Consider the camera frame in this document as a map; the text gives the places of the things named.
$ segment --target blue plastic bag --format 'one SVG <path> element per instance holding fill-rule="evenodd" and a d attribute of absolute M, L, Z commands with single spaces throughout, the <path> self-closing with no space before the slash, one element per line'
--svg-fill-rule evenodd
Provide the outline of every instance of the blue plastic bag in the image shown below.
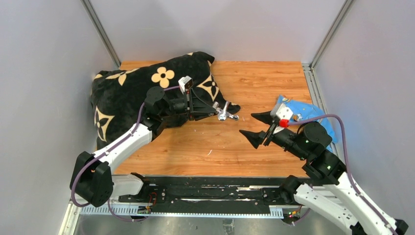
<path fill-rule="evenodd" d="M 297 121 L 306 120 L 309 118 L 314 118 L 320 115 L 324 115 L 325 113 L 323 110 L 321 110 L 319 107 L 313 105 L 313 104 L 307 104 L 300 101 L 287 99 L 283 97 L 282 95 L 279 95 L 277 104 L 284 103 L 288 108 L 290 108 L 294 115 L 299 117 L 300 119 L 297 119 Z M 326 129 L 327 133 L 331 136 L 332 142 L 337 143 L 337 138 L 335 136 L 333 127 L 331 126 L 331 123 L 328 121 L 328 118 L 323 118 L 319 120 L 319 123 Z M 327 149 L 330 152 L 333 152 L 330 145 L 327 147 Z"/>

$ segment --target black pillow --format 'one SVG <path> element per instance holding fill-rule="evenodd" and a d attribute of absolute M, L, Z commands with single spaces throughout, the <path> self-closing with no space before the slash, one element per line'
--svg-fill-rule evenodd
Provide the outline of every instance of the black pillow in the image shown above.
<path fill-rule="evenodd" d="M 193 88 L 198 97 L 209 105 L 215 101 L 225 105 L 210 66 L 214 57 L 204 52 L 189 53 L 159 64 L 133 70 L 101 71 L 92 82 L 91 103 L 94 124 L 98 131 L 97 148 L 101 149 L 136 123 L 138 110 L 146 98 L 148 89 L 178 86 L 179 79 L 193 78 Z M 167 91 L 170 98 L 181 97 L 179 89 Z M 239 105 L 230 104 L 228 111 L 235 114 Z M 177 127 L 187 121 L 185 116 L 170 118 L 167 127 Z"/>

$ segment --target wooden floor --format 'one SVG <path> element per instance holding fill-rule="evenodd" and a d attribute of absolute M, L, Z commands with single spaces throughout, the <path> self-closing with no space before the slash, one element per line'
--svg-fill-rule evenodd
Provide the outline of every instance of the wooden floor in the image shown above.
<path fill-rule="evenodd" d="M 123 62 L 122 70 L 148 66 L 158 61 Z M 306 176 L 304 162 L 280 147 L 254 149 L 239 129 L 266 131 L 269 126 L 250 113 L 269 111 L 279 94 L 311 103 L 300 62 L 213 63 L 212 74 L 225 99 L 241 106 L 240 120 L 220 122 L 216 116 L 189 121 L 166 129 L 139 149 L 117 170 L 118 174 L 205 176 Z"/>

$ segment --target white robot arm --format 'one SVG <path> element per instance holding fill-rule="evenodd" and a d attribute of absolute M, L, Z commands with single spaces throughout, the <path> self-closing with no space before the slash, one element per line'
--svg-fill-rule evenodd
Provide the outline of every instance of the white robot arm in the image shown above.
<path fill-rule="evenodd" d="M 192 86 L 190 77 L 181 78 L 177 88 L 180 88 L 183 97 L 176 99 L 169 99 L 161 87 L 152 87 L 141 106 L 137 123 L 106 147 L 92 154 L 81 153 L 76 160 L 69 186 L 73 203 L 85 206 L 76 202 L 75 193 L 95 207 L 103 205 L 110 197 L 140 195 L 146 186 L 142 176 L 136 173 L 112 174 L 131 154 L 161 134 L 166 127 L 165 118 L 186 115 L 188 120 L 200 120 L 218 114 L 221 121 L 227 118 L 239 119 L 237 115 L 227 112 L 228 103 L 223 109 L 218 107 L 217 102 L 209 106 L 193 92 Z"/>
<path fill-rule="evenodd" d="M 301 121 L 299 131 L 294 133 L 286 129 L 293 114 L 284 103 L 277 104 L 269 112 L 252 114 L 257 120 L 270 125 L 267 132 L 240 132 L 255 148 L 273 142 L 300 160 L 306 160 L 303 169 L 307 175 L 338 197 L 344 208 L 324 199 L 294 176 L 288 177 L 287 182 L 280 186 L 281 193 L 290 194 L 293 201 L 315 210 L 347 234 L 404 234 L 408 229 L 405 221 L 394 219 L 382 211 L 353 180 L 346 165 L 326 149 L 332 139 L 325 128 L 314 120 L 338 116 L 325 115 Z"/>

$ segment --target white wall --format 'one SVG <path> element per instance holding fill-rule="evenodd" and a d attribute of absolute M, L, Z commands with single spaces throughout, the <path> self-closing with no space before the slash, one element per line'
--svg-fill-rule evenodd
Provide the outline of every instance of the white wall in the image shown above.
<path fill-rule="evenodd" d="M 316 69 L 328 111 L 345 121 L 352 173 L 409 223 L 407 234 L 415 234 L 414 22 L 412 0 L 357 0 Z"/>
<path fill-rule="evenodd" d="M 81 1 L 0 1 L 0 233 L 55 235 L 96 136 L 93 75 L 114 69 Z"/>
<path fill-rule="evenodd" d="M 311 62 L 344 0 L 92 0 L 120 57 Z"/>

